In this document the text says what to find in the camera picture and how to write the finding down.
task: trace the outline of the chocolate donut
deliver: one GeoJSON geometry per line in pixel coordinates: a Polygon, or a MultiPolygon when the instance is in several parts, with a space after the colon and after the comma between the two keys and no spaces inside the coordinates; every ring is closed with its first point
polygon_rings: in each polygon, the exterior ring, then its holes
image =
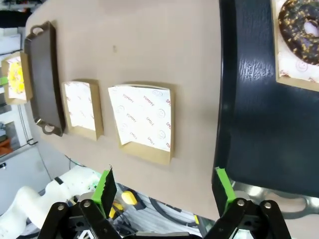
{"type": "Polygon", "coordinates": [[[308,64],[319,66],[319,37],[306,33],[305,22],[318,27],[319,1],[287,0],[278,17],[280,33],[297,57],[308,64]]]}

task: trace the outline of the table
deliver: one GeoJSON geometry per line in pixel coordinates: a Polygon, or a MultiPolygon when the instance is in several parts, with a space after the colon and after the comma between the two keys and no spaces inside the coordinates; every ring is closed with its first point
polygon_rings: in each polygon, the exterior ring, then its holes
{"type": "MultiPolygon", "coordinates": [[[[78,162],[172,206],[216,220],[211,191],[220,97],[217,0],[49,0],[28,20],[57,29],[60,82],[100,83],[104,136],[98,142],[64,134],[42,138],[78,162]],[[118,149],[107,88],[124,82],[176,86],[175,157],[148,163],[118,149]]],[[[291,209],[289,200],[280,206],[291,209]]],[[[317,215],[287,221],[297,238],[316,238],[317,215]]]]}

